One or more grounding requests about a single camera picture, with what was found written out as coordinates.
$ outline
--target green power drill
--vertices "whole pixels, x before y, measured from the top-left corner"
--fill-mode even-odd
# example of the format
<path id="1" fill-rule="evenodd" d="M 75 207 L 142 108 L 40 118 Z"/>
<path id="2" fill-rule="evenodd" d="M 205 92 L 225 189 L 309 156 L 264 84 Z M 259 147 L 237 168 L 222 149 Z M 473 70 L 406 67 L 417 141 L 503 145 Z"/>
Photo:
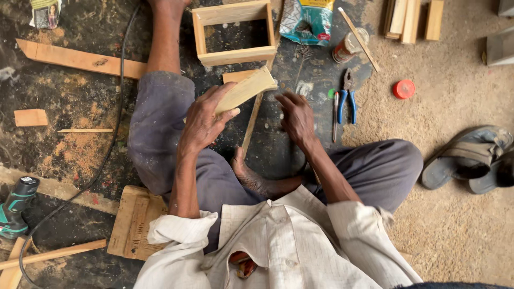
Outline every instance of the green power drill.
<path id="1" fill-rule="evenodd" d="M 0 237 L 16 239 L 28 231 L 29 226 L 22 218 L 25 201 L 35 195 L 39 179 L 31 176 L 20 178 L 7 201 L 0 204 Z"/>

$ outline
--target hand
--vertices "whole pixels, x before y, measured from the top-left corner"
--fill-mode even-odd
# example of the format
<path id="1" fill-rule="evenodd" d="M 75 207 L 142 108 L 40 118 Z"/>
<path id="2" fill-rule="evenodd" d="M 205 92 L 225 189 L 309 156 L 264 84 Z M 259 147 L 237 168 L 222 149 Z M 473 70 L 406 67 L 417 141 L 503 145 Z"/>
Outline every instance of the hand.
<path id="1" fill-rule="evenodd" d="M 275 98 L 280 102 L 280 109 L 284 112 L 282 127 L 296 145 L 304 151 L 309 142 L 317 139 L 314 134 L 313 109 L 303 95 L 286 92 Z"/>
<path id="2" fill-rule="evenodd" d="M 219 116 L 214 114 L 219 101 L 234 85 L 236 85 L 235 82 L 229 82 L 222 86 L 215 85 L 191 104 L 188 109 L 186 127 L 178 141 L 177 154 L 179 156 L 198 154 L 218 137 L 227 121 L 239 114 L 240 109 L 231 109 Z"/>

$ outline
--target bare foot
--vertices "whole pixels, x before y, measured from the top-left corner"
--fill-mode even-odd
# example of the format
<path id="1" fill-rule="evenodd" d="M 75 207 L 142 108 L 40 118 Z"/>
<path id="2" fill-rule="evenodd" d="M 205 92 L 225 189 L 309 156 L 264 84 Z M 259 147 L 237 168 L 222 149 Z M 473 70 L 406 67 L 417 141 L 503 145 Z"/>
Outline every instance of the bare foot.
<path id="1" fill-rule="evenodd" d="M 241 184 L 261 196 L 277 199 L 294 191 L 302 182 L 301 176 L 283 180 L 267 180 L 246 166 L 243 159 L 243 148 L 236 147 L 234 157 L 230 161 L 232 170 Z"/>

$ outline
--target gray trousers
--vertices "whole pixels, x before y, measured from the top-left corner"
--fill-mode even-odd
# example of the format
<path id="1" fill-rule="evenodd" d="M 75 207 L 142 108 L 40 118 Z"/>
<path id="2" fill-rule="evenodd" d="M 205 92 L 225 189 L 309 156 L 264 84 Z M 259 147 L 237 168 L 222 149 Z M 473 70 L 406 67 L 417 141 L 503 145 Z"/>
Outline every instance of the gray trousers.
<path id="1" fill-rule="evenodd" d="M 153 71 L 139 80 L 128 153 L 141 181 L 165 202 L 169 202 L 173 187 L 182 119 L 193 101 L 194 83 L 183 76 Z M 407 197 L 423 168 L 419 149 L 400 139 L 343 148 L 330 157 L 365 205 L 390 212 Z M 312 179 L 306 177 L 304 185 L 314 192 Z M 227 161 L 210 149 L 203 149 L 198 156 L 196 188 L 200 210 L 218 212 L 220 217 L 223 204 L 255 205 L 266 200 L 243 187 Z M 323 190 L 316 196 L 326 204 Z M 205 253 L 217 249 L 220 225 L 218 218 L 209 231 Z"/>

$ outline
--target wooden box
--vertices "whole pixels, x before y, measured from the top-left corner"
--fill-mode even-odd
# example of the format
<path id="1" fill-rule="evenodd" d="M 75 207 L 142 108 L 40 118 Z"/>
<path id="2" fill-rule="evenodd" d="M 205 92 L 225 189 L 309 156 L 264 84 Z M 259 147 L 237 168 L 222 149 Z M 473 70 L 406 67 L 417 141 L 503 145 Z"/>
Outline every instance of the wooden box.
<path id="1" fill-rule="evenodd" d="M 270 0 L 196 8 L 191 12 L 196 53 L 204 66 L 272 60 L 275 57 L 276 48 Z M 259 19 L 266 19 L 268 46 L 207 53 L 204 26 Z"/>

